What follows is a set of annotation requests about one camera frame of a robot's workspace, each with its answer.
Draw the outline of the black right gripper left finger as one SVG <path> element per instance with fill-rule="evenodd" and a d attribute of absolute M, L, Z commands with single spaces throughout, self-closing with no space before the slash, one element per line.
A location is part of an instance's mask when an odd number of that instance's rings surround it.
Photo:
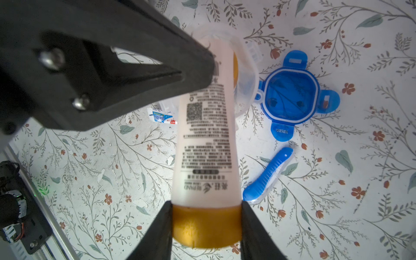
<path fill-rule="evenodd" d="M 172 253 L 172 203 L 164 203 L 128 260 L 170 260 Z"/>

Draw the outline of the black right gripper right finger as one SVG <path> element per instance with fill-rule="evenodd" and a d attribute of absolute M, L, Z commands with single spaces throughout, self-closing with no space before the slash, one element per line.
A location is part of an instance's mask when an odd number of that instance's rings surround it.
<path fill-rule="evenodd" d="M 242 260 L 287 260 L 246 201 L 242 202 L 240 253 Z"/>

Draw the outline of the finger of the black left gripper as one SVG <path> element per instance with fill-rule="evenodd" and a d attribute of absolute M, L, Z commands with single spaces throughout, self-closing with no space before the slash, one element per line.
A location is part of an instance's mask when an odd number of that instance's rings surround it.
<path fill-rule="evenodd" d="M 86 131 L 207 87 L 213 55 L 147 1 L 2 1 L 1 131 Z"/>

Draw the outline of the blue toothbrush case back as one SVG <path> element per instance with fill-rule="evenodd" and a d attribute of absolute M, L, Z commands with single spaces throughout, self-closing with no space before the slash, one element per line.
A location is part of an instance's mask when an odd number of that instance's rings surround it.
<path fill-rule="evenodd" d="M 261 202 L 278 181 L 293 153 L 294 150 L 290 147 L 278 151 L 259 177 L 244 189 L 243 200 L 252 205 Z"/>

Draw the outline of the yellow cap bottle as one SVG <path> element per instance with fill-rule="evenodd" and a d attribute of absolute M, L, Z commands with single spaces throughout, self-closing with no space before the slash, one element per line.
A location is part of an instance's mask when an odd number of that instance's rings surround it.
<path fill-rule="evenodd" d="M 172 231 L 182 245 L 213 249 L 242 238 L 234 51 L 218 39 L 201 43 L 214 56 L 214 74 L 207 88 L 184 94 L 179 101 Z"/>
<path fill-rule="evenodd" d="M 236 53 L 233 55 L 233 79 L 234 79 L 234 89 L 237 87 L 238 83 L 238 75 L 239 75 L 239 67 L 238 67 L 238 58 Z"/>

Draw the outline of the small toothpaste tube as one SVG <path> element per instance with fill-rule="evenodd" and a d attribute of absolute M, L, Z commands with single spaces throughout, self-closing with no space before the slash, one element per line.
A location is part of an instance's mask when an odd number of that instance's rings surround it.
<path fill-rule="evenodd" d="M 171 113 L 165 113 L 154 108 L 147 108 L 148 117 L 152 122 L 177 125 L 178 121 Z"/>

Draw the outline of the clear plastic container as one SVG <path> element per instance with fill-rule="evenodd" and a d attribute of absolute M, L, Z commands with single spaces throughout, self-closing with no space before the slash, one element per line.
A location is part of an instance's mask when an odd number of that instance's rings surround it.
<path fill-rule="evenodd" d="M 238 67 L 234 88 L 235 117 L 243 115 L 253 104 L 260 82 L 257 64 L 262 61 L 262 54 L 259 47 L 244 39 L 237 30 L 216 23 L 201 25 L 191 35 L 198 41 L 221 40 L 233 50 Z"/>

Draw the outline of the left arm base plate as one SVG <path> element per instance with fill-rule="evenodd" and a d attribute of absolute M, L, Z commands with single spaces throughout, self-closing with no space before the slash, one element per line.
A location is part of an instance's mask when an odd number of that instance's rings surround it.
<path fill-rule="evenodd" d="M 79 260 L 10 146 L 1 152 L 1 244 L 19 260 Z"/>

